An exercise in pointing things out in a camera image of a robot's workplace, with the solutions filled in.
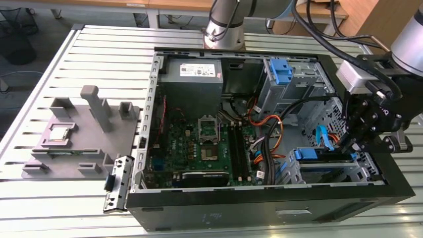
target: wooden desk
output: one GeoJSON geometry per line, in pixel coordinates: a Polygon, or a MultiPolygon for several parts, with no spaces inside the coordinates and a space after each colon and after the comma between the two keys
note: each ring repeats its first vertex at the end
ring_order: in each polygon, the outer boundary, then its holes
{"type": "Polygon", "coordinates": [[[150,0],[15,0],[17,2],[38,2],[50,4],[74,4],[91,6],[147,7],[150,0]]]}
{"type": "MultiPolygon", "coordinates": [[[[214,0],[0,0],[0,6],[47,8],[54,9],[53,13],[58,17],[55,9],[73,9],[106,12],[146,13],[149,15],[150,27],[159,28],[159,15],[209,16],[214,0]]],[[[298,6],[302,16],[306,16],[306,6],[298,6]]],[[[333,34],[333,22],[330,11],[317,3],[312,5],[312,15],[317,23],[329,24],[326,32],[333,34]]],[[[337,19],[341,24],[349,17],[346,11],[340,7],[337,19]]],[[[293,16],[288,16],[281,21],[293,21],[293,16]]]]}
{"type": "MultiPolygon", "coordinates": [[[[150,25],[158,22],[155,19],[161,14],[169,15],[187,15],[187,16],[209,16],[214,0],[150,0],[149,3],[149,20],[150,25]]],[[[306,17],[306,4],[297,7],[300,14],[306,17]]],[[[332,11],[328,9],[326,4],[312,3],[312,16],[316,23],[328,24],[325,33],[334,35],[334,25],[332,21],[332,11]]],[[[341,25],[342,21],[348,19],[349,14],[342,7],[338,7],[337,24],[341,25]]],[[[294,21],[293,15],[278,19],[280,21],[294,21]]]]}
{"type": "MultiPolygon", "coordinates": [[[[214,0],[150,0],[149,8],[210,12],[213,2],[214,0]]],[[[326,8],[326,4],[313,2],[310,9],[313,17],[332,17],[332,11],[326,8]]],[[[297,10],[302,16],[306,16],[306,4],[300,5],[297,10]]],[[[349,17],[342,7],[337,9],[336,16],[344,19],[349,17]]]]}

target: white label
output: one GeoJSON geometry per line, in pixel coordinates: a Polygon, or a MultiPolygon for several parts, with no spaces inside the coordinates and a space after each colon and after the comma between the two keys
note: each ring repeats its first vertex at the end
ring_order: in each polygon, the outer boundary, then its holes
{"type": "Polygon", "coordinates": [[[254,106],[253,109],[254,109],[258,113],[261,113],[261,111],[262,111],[262,108],[260,108],[258,106],[254,106]]]}
{"type": "Polygon", "coordinates": [[[265,172],[264,171],[258,171],[258,176],[260,179],[265,179],[265,172]]]}
{"type": "Polygon", "coordinates": [[[141,7],[146,7],[145,4],[137,4],[137,3],[127,3],[127,6],[141,6],[141,7]]]}
{"type": "Polygon", "coordinates": [[[217,77],[214,64],[185,63],[181,65],[182,77],[217,77]]]}

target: black cable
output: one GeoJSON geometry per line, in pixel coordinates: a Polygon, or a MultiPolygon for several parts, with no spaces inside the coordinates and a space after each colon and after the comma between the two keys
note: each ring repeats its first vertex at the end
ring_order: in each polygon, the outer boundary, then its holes
{"type": "Polygon", "coordinates": [[[358,58],[353,57],[349,55],[346,52],[340,50],[324,37],[322,35],[314,31],[312,26],[308,24],[306,20],[302,18],[297,11],[297,4],[298,0],[294,0],[294,5],[293,5],[293,15],[297,19],[297,21],[302,24],[308,32],[312,34],[312,36],[316,38],[316,40],[321,43],[321,45],[340,58],[344,60],[349,61],[354,66],[358,68],[364,69],[368,73],[370,73],[373,76],[376,76],[385,84],[386,86],[392,89],[392,92],[388,93],[388,98],[392,100],[398,100],[404,97],[402,90],[400,89],[398,85],[396,82],[390,79],[388,75],[385,75],[380,69],[374,68],[368,62],[360,60],[358,58]]]}
{"type": "MultiPolygon", "coordinates": [[[[289,33],[294,30],[296,25],[297,25],[297,20],[296,20],[296,18],[294,18],[294,20],[293,20],[293,22],[292,22],[292,24],[290,24],[290,28],[289,28],[288,32],[285,32],[284,34],[281,34],[281,36],[289,34],[289,33]]],[[[270,29],[268,28],[268,18],[266,18],[266,20],[265,20],[265,27],[266,27],[268,33],[269,33],[270,35],[276,35],[276,34],[273,34],[273,33],[270,32],[270,29]]]]}
{"type": "MultiPolygon", "coordinates": [[[[365,41],[360,41],[357,39],[364,39],[364,38],[372,38],[372,35],[360,35],[360,36],[346,36],[346,35],[341,35],[340,34],[340,37],[337,36],[332,36],[332,35],[328,35],[325,34],[320,29],[318,27],[316,26],[314,22],[313,22],[313,18],[312,18],[312,1],[308,1],[308,7],[306,7],[306,13],[308,13],[308,20],[309,20],[309,24],[310,26],[313,27],[313,29],[326,38],[332,39],[332,40],[337,40],[337,41],[352,41],[352,42],[356,42],[358,44],[362,44],[362,45],[368,45],[368,46],[373,46],[373,47],[377,47],[377,48],[381,48],[381,46],[376,43],[372,43],[372,42],[365,42],[365,41]]],[[[337,31],[341,32],[340,28],[338,28],[338,24],[337,24],[337,16],[336,16],[336,6],[334,6],[334,11],[332,11],[332,20],[333,20],[333,24],[334,24],[334,29],[337,31]]]]}
{"type": "Polygon", "coordinates": [[[228,31],[230,29],[230,25],[233,24],[233,21],[234,21],[234,18],[236,18],[236,14],[237,14],[237,10],[238,10],[240,3],[241,3],[238,0],[236,0],[236,1],[237,1],[237,5],[236,5],[236,8],[234,8],[234,12],[233,12],[232,18],[230,18],[230,22],[228,23],[226,29],[218,35],[214,36],[214,37],[218,37],[218,36],[222,35],[222,37],[219,39],[215,39],[215,42],[221,41],[225,38],[225,36],[228,34],[228,31]]]}
{"type": "MultiPolygon", "coordinates": [[[[310,98],[305,98],[305,99],[301,99],[298,100],[297,102],[294,102],[288,108],[286,110],[284,111],[284,113],[281,114],[281,119],[284,120],[286,115],[289,115],[296,109],[298,106],[304,105],[305,103],[308,102],[312,102],[312,101],[328,101],[333,98],[333,96],[318,96],[318,97],[310,97],[310,98]]],[[[269,173],[272,173],[272,177],[276,178],[276,164],[274,164],[274,159],[273,159],[273,156],[270,154],[270,139],[272,139],[272,134],[278,126],[278,122],[280,120],[277,120],[274,122],[274,124],[272,125],[272,129],[269,131],[269,133],[266,134],[265,136],[265,140],[264,140],[264,145],[262,145],[262,155],[264,155],[264,160],[265,161],[269,161],[269,163],[273,165],[274,167],[274,170],[272,168],[269,168],[269,173]]]]}
{"type": "Polygon", "coordinates": [[[237,114],[237,116],[240,117],[240,118],[245,118],[245,116],[238,112],[238,110],[237,110],[237,107],[236,107],[236,105],[234,105],[234,103],[236,103],[236,100],[234,100],[234,96],[232,97],[232,99],[230,99],[230,106],[232,106],[232,109],[233,109],[233,111],[234,111],[234,113],[237,114]]]}
{"type": "Polygon", "coordinates": [[[193,18],[194,18],[194,16],[191,17],[191,19],[190,19],[190,21],[187,22],[187,24],[186,24],[186,25],[183,25],[183,26],[181,26],[181,27],[179,27],[179,29],[183,29],[186,26],[189,26],[189,25],[190,25],[190,23],[191,23],[191,21],[193,21],[193,18]]]}
{"type": "MultiPolygon", "coordinates": [[[[348,37],[340,27],[338,27],[338,24],[337,24],[337,16],[336,16],[336,0],[332,0],[332,20],[333,20],[333,25],[334,25],[334,29],[336,29],[336,32],[337,34],[341,36],[341,37],[348,37]]],[[[353,37],[361,37],[361,38],[372,38],[372,35],[358,35],[358,36],[353,36],[353,37]]],[[[358,43],[358,44],[362,44],[362,45],[368,45],[368,46],[373,46],[373,47],[377,47],[380,49],[382,49],[382,47],[377,44],[377,43],[372,43],[372,42],[366,42],[366,41],[361,41],[361,40],[357,40],[357,39],[350,39],[349,41],[354,42],[354,43],[358,43]]]]}
{"type": "Polygon", "coordinates": [[[289,33],[294,30],[296,25],[297,25],[297,20],[294,19],[293,22],[292,22],[289,31],[285,32],[285,33],[281,34],[281,35],[285,36],[286,34],[289,34],[289,33]]]}

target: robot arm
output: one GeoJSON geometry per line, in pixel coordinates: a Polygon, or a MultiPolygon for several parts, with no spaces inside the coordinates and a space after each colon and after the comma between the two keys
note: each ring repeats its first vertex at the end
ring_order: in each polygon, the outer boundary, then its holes
{"type": "Polygon", "coordinates": [[[245,17],[281,18],[290,13],[293,0],[215,0],[210,23],[203,30],[210,49],[245,47],[245,17]]]}
{"type": "Polygon", "coordinates": [[[413,144],[405,130],[423,112],[423,4],[393,44],[393,52],[358,58],[392,77],[404,96],[392,101],[384,94],[372,94],[368,82],[374,81],[381,88],[385,85],[364,70],[344,62],[338,77],[349,91],[345,100],[348,131],[340,146],[344,151],[409,153],[413,144]],[[378,140],[386,132],[392,135],[378,140]]]}

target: metal work table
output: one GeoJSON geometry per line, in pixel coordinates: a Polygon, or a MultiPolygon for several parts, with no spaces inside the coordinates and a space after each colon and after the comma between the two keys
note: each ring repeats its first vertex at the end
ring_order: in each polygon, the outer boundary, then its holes
{"type": "MultiPolygon", "coordinates": [[[[336,42],[348,53],[364,53],[349,42],[336,42]]],[[[328,54],[306,37],[246,34],[250,51],[328,54]]],[[[154,47],[201,48],[197,31],[86,26],[73,30],[0,143],[0,237],[113,237],[147,235],[130,213],[103,214],[105,181],[22,180],[22,166],[53,113],[54,97],[74,104],[83,85],[97,85],[110,105],[131,101],[143,107],[154,47]]],[[[408,130],[412,154],[396,155],[417,196],[382,206],[341,223],[153,233],[157,237],[423,237],[423,127],[408,130]]]]}

